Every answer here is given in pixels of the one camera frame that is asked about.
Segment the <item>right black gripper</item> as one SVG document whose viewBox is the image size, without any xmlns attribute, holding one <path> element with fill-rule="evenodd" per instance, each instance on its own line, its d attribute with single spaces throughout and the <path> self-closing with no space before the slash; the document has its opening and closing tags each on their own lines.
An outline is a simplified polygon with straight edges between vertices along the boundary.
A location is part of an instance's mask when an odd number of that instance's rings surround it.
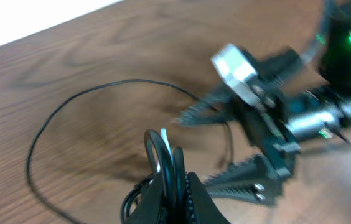
<svg viewBox="0 0 351 224">
<path fill-rule="evenodd" d="M 272 207 L 283 195 L 282 181 L 294 173 L 296 154 L 285 149 L 288 144 L 296 145 L 296 138 L 286 129 L 289 113 L 279 87 L 302 68 L 303 62 L 293 49 L 264 60 L 257 60 L 244 48 L 239 49 L 258 72 L 258 78 L 248 84 L 253 86 L 264 108 L 259 110 L 246 104 L 234 92 L 231 96 L 226 91 L 213 91 L 182 111 L 175 121 L 192 127 L 226 124 L 236 118 L 249 143 L 258 147 L 262 155 L 256 154 L 207 179 L 204 182 L 206 191 L 213 198 Z"/>
</svg>

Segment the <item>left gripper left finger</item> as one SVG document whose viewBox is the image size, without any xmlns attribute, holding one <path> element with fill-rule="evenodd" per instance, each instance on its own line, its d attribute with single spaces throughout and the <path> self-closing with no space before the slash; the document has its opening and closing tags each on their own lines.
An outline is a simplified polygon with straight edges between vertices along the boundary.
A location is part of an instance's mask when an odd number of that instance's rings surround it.
<svg viewBox="0 0 351 224">
<path fill-rule="evenodd" d="M 165 224 L 163 200 L 162 177 L 148 176 L 124 199 L 124 224 Z"/>
</svg>

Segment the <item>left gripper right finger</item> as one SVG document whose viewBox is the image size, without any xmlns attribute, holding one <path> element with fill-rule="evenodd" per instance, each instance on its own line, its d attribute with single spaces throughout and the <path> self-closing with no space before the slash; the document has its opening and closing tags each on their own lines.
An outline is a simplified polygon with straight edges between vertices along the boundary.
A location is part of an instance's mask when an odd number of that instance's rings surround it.
<svg viewBox="0 0 351 224">
<path fill-rule="evenodd" d="M 187 224 L 230 224 L 194 172 L 187 174 L 185 222 Z"/>
</svg>

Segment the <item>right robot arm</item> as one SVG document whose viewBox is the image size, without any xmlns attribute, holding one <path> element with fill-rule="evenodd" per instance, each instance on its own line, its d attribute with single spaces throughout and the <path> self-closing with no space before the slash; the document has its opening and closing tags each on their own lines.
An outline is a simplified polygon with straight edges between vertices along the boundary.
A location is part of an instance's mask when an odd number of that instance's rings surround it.
<svg viewBox="0 0 351 224">
<path fill-rule="evenodd" d="M 307 49 L 257 59 L 227 44 L 211 59 L 221 84 L 182 112 L 183 126 L 238 122 L 260 150 L 204 184 L 213 198 L 273 205 L 301 143 L 351 126 L 351 1 L 326 1 Z"/>
</svg>

